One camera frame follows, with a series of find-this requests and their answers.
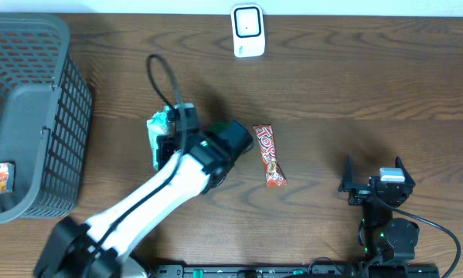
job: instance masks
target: gray plastic basket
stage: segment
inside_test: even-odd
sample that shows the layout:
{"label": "gray plastic basket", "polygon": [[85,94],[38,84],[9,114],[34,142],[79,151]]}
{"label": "gray plastic basket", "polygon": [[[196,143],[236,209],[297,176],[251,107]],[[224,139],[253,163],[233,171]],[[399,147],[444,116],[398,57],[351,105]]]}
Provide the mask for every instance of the gray plastic basket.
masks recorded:
{"label": "gray plastic basket", "polygon": [[0,162],[15,164],[0,223],[68,214],[77,202],[92,96],[57,17],[0,14]]}

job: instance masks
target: chocolate bar wrapper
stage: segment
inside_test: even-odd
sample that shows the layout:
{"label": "chocolate bar wrapper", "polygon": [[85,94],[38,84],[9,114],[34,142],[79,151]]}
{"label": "chocolate bar wrapper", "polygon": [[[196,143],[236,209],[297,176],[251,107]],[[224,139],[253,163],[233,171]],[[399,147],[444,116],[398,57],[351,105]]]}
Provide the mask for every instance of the chocolate bar wrapper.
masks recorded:
{"label": "chocolate bar wrapper", "polygon": [[276,159],[276,144],[270,124],[254,126],[259,141],[262,162],[265,167],[265,180],[268,187],[286,185],[286,177]]}

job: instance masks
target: white plug-in device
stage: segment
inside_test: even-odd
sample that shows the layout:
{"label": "white plug-in device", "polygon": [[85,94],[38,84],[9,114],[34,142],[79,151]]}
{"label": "white plug-in device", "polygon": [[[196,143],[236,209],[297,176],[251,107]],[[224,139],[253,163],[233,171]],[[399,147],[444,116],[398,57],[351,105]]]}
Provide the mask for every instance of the white plug-in device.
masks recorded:
{"label": "white plug-in device", "polygon": [[260,56],[265,51],[264,16],[258,5],[238,5],[231,12],[234,55]]}

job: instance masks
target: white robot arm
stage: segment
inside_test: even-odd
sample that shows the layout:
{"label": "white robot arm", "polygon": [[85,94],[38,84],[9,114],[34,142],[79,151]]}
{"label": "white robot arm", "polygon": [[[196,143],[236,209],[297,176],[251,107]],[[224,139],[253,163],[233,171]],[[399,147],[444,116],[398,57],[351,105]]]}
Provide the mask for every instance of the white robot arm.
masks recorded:
{"label": "white robot arm", "polygon": [[[87,234],[93,241],[99,242],[118,217],[144,196],[153,192],[170,174],[176,165],[179,152],[154,177],[131,193],[112,208],[90,217],[86,224],[90,226]],[[209,183],[210,175],[202,171],[203,165],[191,154],[185,154],[175,177],[163,189],[149,200],[138,206],[106,238],[102,249],[113,248],[117,260],[123,263],[136,245],[160,223],[170,212],[183,202],[200,194]]]}
{"label": "white robot arm", "polygon": [[[123,201],[81,225],[70,217],[61,220],[34,276],[119,277],[134,247],[183,202],[220,185],[252,140],[236,121],[219,133],[189,133],[185,150],[171,155],[161,171]],[[181,164],[168,183],[181,153]]]}

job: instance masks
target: wood grain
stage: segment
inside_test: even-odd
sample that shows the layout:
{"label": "wood grain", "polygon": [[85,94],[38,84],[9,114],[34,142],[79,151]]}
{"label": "wood grain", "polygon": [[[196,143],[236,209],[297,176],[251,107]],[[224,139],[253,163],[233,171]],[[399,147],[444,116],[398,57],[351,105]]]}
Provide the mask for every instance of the wood grain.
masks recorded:
{"label": "wood grain", "polygon": [[[463,19],[268,16],[266,54],[236,59],[228,16],[60,17],[96,91],[79,221],[154,174],[145,121],[162,102],[146,79],[148,53],[167,57],[205,125],[273,124],[288,186],[265,188],[253,149],[224,184],[151,232],[136,251],[145,262],[359,258],[361,209],[336,191],[347,154],[362,180],[401,156],[417,182],[402,208],[448,227],[463,248]],[[29,276],[56,222],[0,225],[0,277]],[[453,242],[420,228],[414,262],[444,273]],[[453,277],[463,277],[461,255]]]}

